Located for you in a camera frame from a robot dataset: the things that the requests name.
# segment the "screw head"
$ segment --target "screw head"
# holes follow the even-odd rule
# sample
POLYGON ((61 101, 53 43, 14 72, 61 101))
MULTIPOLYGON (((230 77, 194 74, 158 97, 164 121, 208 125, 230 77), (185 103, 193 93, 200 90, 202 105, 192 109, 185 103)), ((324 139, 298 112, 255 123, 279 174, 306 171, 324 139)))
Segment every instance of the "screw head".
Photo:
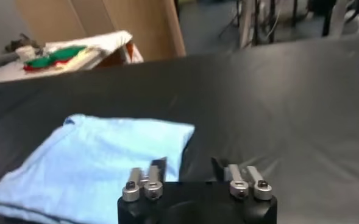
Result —
POLYGON ((263 188, 263 187, 268 187, 269 183, 267 183, 267 181, 264 180, 260 180, 258 181, 258 187, 263 188))
POLYGON ((125 189, 132 190, 136 188, 136 183, 134 181, 128 181, 125 185, 125 189))

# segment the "gray floor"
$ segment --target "gray floor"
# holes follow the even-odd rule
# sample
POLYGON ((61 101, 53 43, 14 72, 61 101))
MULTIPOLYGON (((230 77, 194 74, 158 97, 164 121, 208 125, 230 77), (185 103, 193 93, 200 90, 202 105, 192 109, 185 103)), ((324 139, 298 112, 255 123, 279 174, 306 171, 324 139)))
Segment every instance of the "gray floor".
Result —
MULTIPOLYGON (((180 25, 188 55, 232 52, 238 49, 238 28, 230 26, 224 35, 219 33, 235 16, 236 4, 233 1, 222 3, 198 3, 181 6, 180 25)), ((320 38, 322 18, 307 18, 297 24, 295 29, 288 24, 279 24, 276 29, 276 42, 299 41, 320 38)), ((359 18, 344 28, 344 34, 359 32, 359 18)))

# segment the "black tablecloth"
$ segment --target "black tablecloth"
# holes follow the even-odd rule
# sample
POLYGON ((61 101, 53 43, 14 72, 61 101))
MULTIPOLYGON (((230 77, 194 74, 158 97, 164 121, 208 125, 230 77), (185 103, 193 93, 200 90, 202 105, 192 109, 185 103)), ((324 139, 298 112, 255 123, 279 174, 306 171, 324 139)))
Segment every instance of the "black tablecloth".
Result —
POLYGON ((194 124, 183 181, 256 165, 279 223, 359 224, 359 36, 2 83, 0 177, 75 113, 194 124))

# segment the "chair leg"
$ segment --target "chair leg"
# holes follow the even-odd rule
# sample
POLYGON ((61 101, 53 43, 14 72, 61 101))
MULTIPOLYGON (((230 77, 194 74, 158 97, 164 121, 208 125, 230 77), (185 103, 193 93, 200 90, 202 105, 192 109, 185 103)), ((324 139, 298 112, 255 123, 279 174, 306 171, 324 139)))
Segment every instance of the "chair leg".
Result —
POLYGON ((293 2, 293 15, 291 19, 291 26, 295 27, 297 24, 297 8, 298 8, 298 0, 294 0, 293 2))
MULTIPOLYGON (((270 0, 270 17, 269 17, 269 26, 270 29, 272 29, 274 27, 275 24, 275 0, 270 0)), ((275 29, 270 33, 269 36, 269 42, 270 43, 274 43, 274 34, 275 34, 275 29)))
POLYGON ((322 33, 322 36, 323 36, 323 37, 328 36, 328 34, 330 33, 331 17, 332 17, 332 9, 329 10, 329 11, 325 14, 324 25, 323 25, 323 33, 322 33))

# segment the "folded cloth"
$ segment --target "folded cloth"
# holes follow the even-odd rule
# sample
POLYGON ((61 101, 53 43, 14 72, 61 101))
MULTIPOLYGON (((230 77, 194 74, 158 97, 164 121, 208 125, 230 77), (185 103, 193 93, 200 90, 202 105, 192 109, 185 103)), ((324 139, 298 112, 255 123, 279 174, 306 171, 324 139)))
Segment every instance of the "folded cloth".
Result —
POLYGON ((22 166, 0 180, 0 215, 47 224, 118 223, 130 170, 166 157, 177 181, 194 126, 153 119, 73 115, 22 166))

